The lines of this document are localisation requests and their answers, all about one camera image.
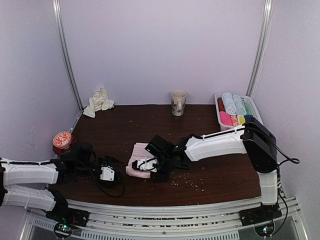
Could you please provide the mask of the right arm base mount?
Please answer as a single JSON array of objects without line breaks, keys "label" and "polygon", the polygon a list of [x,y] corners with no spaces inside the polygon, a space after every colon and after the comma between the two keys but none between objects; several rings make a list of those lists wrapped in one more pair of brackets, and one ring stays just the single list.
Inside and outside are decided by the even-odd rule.
[{"label": "right arm base mount", "polygon": [[276,206],[259,206],[241,210],[239,218],[242,226],[254,226],[255,233],[260,237],[271,237],[276,230],[274,220],[282,216],[282,211]]}]

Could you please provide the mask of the light blue rolled towel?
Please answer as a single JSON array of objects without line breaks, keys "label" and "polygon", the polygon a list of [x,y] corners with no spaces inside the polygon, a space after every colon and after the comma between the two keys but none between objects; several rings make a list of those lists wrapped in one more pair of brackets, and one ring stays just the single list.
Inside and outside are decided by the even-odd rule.
[{"label": "light blue rolled towel", "polygon": [[225,112],[229,115],[236,115],[237,109],[233,101],[233,95],[230,92],[224,92],[221,95],[221,99],[225,107]]}]

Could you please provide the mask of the pale blue rolled towel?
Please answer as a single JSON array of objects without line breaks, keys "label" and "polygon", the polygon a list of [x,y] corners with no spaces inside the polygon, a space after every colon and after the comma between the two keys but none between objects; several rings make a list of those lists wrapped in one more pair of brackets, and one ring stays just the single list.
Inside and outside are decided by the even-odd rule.
[{"label": "pale blue rolled towel", "polygon": [[236,107],[236,114],[240,116],[245,116],[247,114],[246,107],[239,95],[234,94],[232,96]]}]

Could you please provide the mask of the dark red rolled towel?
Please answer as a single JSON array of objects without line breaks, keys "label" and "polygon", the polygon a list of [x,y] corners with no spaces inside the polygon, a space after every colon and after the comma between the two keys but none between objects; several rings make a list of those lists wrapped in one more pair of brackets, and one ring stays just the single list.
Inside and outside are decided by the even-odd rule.
[{"label": "dark red rolled towel", "polygon": [[220,112],[225,112],[225,111],[226,111],[226,110],[225,110],[225,106],[224,106],[224,103],[223,103],[223,100],[222,100],[221,97],[219,97],[219,98],[217,99],[217,103],[218,103],[218,110],[219,110]]}]

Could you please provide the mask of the white plastic basket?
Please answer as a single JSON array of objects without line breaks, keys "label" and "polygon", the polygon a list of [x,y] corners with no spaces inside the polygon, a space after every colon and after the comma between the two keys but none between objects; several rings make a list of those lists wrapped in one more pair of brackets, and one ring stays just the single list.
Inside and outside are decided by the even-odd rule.
[{"label": "white plastic basket", "polygon": [[214,101],[221,131],[242,125],[250,118],[264,124],[258,108],[249,96],[230,92],[214,93]]}]

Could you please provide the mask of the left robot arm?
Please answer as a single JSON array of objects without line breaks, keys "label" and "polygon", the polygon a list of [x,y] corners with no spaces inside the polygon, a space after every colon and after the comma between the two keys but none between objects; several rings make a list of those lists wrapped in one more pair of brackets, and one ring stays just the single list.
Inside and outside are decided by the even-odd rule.
[{"label": "left robot arm", "polygon": [[59,191],[27,185],[62,185],[78,178],[91,178],[105,195],[119,198],[125,193],[125,185],[122,173],[112,167],[116,162],[112,156],[97,157],[87,142],[77,142],[66,154],[45,161],[1,158],[0,204],[52,212],[61,222],[67,222],[72,218],[72,211]]}]

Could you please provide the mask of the green rolled towel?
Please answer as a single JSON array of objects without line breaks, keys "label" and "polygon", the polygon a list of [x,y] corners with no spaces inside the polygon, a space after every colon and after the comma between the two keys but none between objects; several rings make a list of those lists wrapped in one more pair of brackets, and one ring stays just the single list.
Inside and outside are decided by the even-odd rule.
[{"label": "green rolled towel", "polygon": [[244,103],[244,107],[245,107],[245,110],[246,110],[246,115],[247,116],[252,115],[252,112],[251,112],[249,106],[246,103]]}]

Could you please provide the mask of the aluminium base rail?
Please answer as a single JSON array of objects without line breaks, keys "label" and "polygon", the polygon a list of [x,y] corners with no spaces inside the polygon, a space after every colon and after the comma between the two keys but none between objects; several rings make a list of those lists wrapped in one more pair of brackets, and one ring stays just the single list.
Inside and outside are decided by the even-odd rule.
[{"label": "aluminium base rail", "polygon": [[[272,221],[242,224],[240,211],[256,208],[260,198],[189,206],[119,206],[69,200],[69,206],[90,213],[85,227],[66,240],[311,240],[295,197],[279,200],[283,216],[274,221],[270,238],[260,237],[263,225]],[[56,223],[38,210],[27,210],[18,240],[59,240]]]}]

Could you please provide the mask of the left aluminium frame post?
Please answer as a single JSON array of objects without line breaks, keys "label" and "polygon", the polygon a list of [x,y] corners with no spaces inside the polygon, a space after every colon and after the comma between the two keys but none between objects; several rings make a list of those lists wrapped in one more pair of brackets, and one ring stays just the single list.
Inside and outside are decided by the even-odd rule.
[{"label": "left aluminium frame post", "polygon": [[77,107],[80,111],[82,111],[84,107],[80,98],[80,93],[76,84],[75,75],[74,75],[74,71],[72,68],[72,63],[71,63],[71,59],[68,51],[67,39],[65,36],[63,17],[61,12],[61,3],[59,0],[53,0],[52,6],[53,6],[53,13],[54,13],[54,17],[57,25],[60,46],[61,46],[61,51],[63,56],[63,62],[65,65],[68,81],[70,83],[71,91],[74,96]]}]

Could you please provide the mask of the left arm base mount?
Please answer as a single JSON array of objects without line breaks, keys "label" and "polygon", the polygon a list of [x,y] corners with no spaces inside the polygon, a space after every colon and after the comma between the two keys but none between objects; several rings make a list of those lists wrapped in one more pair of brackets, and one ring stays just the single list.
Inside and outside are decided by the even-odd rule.
[{"label": "left arm base mount", "polygon": [[53,233],[60,239],[69,238],[79,227],[86,227],[90,213],[67,208],[66,211],[45,211],[45,217],[54,220]]}]

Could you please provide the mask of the pink towel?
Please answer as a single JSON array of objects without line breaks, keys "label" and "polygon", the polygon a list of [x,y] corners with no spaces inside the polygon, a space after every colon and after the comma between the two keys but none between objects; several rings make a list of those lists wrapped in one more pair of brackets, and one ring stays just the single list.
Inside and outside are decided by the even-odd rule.
[{"label": "pink towel", "polygon": [[226,112],[220,111],[219,116],[220,116],[220,121],[223,125],[226,125],[226,126],[233,125],[232,120],[231,120],[231,116],[229,114],[227,114]]},{"label": "pink towel", "polygon": [[155,173],[156,158],[146,150],[147,143],[137,142],[125,167],[125,172],[130,177],[150,179],[151,173]]}]

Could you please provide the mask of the red white patterned bowl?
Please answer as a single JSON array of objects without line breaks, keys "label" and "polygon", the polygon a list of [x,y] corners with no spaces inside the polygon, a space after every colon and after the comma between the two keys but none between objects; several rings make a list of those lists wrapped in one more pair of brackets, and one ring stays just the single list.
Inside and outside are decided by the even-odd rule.
[{"label": "red white patterned bowl", "polygon": [[58,149],[65,150],[67,149],[72,142],[72,134],[68,131],[62,131],[55,135],[52,140],[54,147]]}]

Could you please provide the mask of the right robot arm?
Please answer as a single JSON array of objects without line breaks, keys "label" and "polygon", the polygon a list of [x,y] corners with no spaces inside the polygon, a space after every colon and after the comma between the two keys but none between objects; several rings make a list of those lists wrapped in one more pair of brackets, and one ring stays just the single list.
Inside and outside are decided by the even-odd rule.
[{"label": "right robot arm", "polygon": [[162,175],[180,166],[185,159],[198,162],[224,155],[248,155],[259,178],[261,206],[257,208],[256,216],[261,221],[268,220],[276,212],[281,178],[277,154],[283,155],[285,162],[301,162],[286,155],[277,146],[276,137],[254,117],[242,125],[217,133],[190,134],[175,144],[155,135],[145,150],[157,160],[156,170]]}]

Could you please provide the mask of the yellow rolled towel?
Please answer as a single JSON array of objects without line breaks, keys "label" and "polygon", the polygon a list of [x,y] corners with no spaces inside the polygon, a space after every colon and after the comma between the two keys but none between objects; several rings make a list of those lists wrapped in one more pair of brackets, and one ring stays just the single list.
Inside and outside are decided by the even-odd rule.
[{"label": "yellow rolled towel", "polygon": [[237,120],[239,125],[243,125],[246,122],[246,118],[243,115],[238,115]]}]

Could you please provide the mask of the aluminium frame post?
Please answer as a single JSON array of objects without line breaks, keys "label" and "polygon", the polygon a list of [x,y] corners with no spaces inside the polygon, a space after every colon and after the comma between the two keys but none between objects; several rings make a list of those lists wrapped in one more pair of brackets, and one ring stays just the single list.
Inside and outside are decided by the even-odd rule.
[{"label": "aluminium frame post", "polygon": [[71,91],[74,96],[77,107],[80,111],[82,111],[84,107],[80,98],[80,93],[76,84],[75,75],[74,75],[74,71],[72,68],[72,63],[71,63],[71,59],[68,51],[67,39],[65,36],[63,17],[61,12],[61,3],[59,0],[53,0],[52,6],[53,6],[53,13],[54,13],[54,17],[57,25],[60,46],[61,46],[61,51],[63,56],[63,62],[65,65],[68,81],[70,83]]},{"label": "aluminium frame post", "polygon": [[273,11],[273,0],[265,0],[264,1],[264,9],[263,9],[263,15],[262,15],[262,21],[261,21],[261,27],[260,27],[260,34],[259,34],[259,40],[257,44],[256,49],[256,55],[253,63],[253,68],[251,71],[246,95],[251,97],[252,99],[255,96],[255,93],[258,88],[258,83],[262,71],[262,62],[263,62],[263,56],[265,54],[265,51],[267,49],[268,44],[268,38],[271,28],[271,21],[272,21],[272,11]]}]

